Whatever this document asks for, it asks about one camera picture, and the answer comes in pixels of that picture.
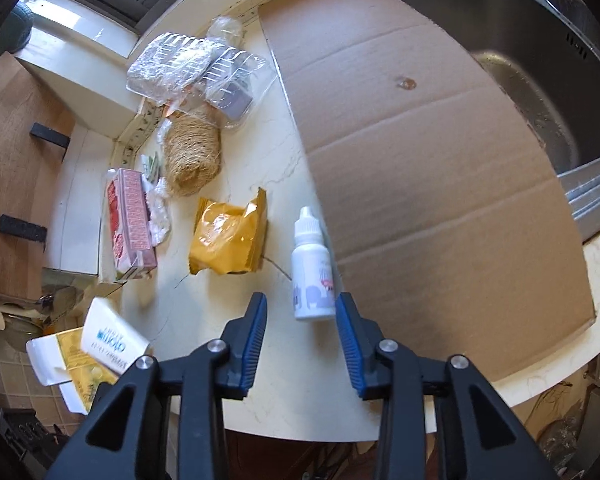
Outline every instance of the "window sill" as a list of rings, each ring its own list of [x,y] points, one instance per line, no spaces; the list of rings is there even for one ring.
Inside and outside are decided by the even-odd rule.
[[[138,35],[74,0],[21,0],[34,13],[37,27],[54,30],[77,41],[93,42],[110,55],[126,59]]]

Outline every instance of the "white marble countertop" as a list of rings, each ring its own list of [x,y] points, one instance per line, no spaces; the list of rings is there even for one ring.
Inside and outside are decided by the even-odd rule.
[[[258,21],[248,25],[244,47],[270,57]],[[153,154],[155,149],[155,139],[150,139],[141,153]],[[267,191],[269,203],[262,270],[240,276],[218,276],[210,270],[189,275],[187,255],[198,196],[171,200],[173,230],[157,249],[155,275],[123,287],[122,313],[151,340],[156,357],[166,360],[219,336],[229,319],[244,313],[252,292],[264,292],[269,319],[255,384],[244,402],[224,402],[225,426],[295,440],[375,440],[380,406],[359,400],[350,386],[335,323],[294,320],[294,221],[302,206],[315,212],[320,208],[279,81],[243,127],[222,133],[222,171],[200,195],[245,205],[258,186]],[[584,251],[597,320],[551,356],[498,381],[496,388],[511,406],[563,380],[600,352],[600,235]],[[432,406],[427,406],[427,430],[434,429]]]

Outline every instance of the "yellow snack package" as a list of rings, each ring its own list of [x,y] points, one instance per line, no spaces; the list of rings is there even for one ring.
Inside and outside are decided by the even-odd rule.
[[[189,272],[213,269],[218,274],[255,272],[267,231],[267,195],[260,187],[247,207],[200,198]]]
[[[82,327],[74,328],[73,330],[65,330],[64,332],[56,333],[60,353],[64,359],[64,364],[67,370],[78,368],[87,364],[92,364],[95,361],[93,357],[80,350],[80,339],[82,338]]]
[[[69,375],[88,412],[91,411],[93,397],[95,397],[100,383],[115,384],[118,380],[118,377],[107,367],[97,364],[95,361],[92,364],[69,370]]]

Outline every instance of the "stainless steel sink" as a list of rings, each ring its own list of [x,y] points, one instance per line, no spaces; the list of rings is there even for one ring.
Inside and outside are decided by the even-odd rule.
[[[580,0],[402,0],[511,97],[564,187],[582,239],[600,230],[600,26]]]

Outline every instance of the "plastic container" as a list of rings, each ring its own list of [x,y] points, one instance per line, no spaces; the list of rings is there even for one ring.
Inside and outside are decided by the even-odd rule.
[[[206,32],[206,36],[210,40],[234,46],[235,48],[240,47],[242,35],[242,23],[229,16],[218,16],[211,22]]]
[[[242,124],[277,77],[276,71],[264,57],[225,44],[240,40],[241,30],[232,32],[219,25],[211,33],[221,37],[161,34],[127,70],[126,87],[214,126]],[[205,103],[218,111],[218,117],[200,114]]]
[[[303,207],[295,226],[296,248],[291,253],[294,309],[298,321],[335,317],[331,255],[324,246],[320,222]]]

